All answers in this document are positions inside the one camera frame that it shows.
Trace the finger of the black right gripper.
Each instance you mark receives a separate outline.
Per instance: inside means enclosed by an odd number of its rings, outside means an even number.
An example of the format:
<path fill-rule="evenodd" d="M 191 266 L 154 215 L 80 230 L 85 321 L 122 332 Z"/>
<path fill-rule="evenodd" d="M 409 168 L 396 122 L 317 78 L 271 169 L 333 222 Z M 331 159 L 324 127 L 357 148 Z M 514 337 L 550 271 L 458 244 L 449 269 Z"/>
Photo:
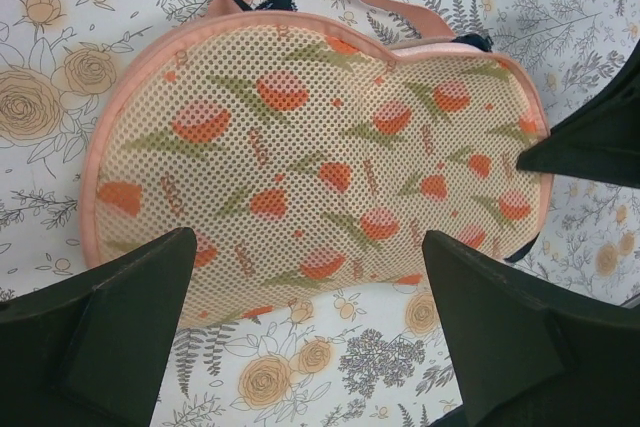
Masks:
<path fill-rule="evenodd" d="M 520 171 L 639 183 L 639 51 L 594 98 L 521 153 Z"/>

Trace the peach floral mesh laundry bag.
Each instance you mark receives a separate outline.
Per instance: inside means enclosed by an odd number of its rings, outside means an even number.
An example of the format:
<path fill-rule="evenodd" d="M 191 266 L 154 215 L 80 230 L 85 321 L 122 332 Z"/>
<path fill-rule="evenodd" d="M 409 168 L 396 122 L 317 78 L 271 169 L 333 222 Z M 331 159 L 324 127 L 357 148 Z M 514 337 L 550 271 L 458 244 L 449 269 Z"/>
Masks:
<path fill-rule="evenodd" d="M 536 238 L 553 178 L 516 163 L 549 134 L 526 71 L 492 50 L 419 32 L 387 46 L 295 11 L 207 13 L 148 46 L 103 110 L 85 262 L 191 228 L 184 327 L 419 284 L 430 230 L 499 260 Z"/>

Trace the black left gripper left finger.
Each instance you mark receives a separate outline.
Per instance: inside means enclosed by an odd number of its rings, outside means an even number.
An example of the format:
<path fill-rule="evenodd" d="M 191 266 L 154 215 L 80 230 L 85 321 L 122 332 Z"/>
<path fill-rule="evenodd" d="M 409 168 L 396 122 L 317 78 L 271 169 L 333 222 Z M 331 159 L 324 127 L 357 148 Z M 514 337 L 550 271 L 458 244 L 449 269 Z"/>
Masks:
<path fill-rule="evenodd" d="M 195 254 L 179 228 L 2 303 L 2 425 L 149 425 Z"/>

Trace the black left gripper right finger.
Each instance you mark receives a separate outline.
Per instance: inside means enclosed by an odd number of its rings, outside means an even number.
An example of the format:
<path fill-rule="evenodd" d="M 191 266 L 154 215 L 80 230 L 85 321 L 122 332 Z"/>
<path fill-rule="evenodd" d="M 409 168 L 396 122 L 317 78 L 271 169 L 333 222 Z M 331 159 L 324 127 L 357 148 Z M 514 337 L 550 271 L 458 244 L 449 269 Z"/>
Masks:
<path fill-rule="evenodd" d="M 463 402 L 437 425 L 638 425 L 638 305 L 582 296 L 439 231 L 422 249 Z"/>

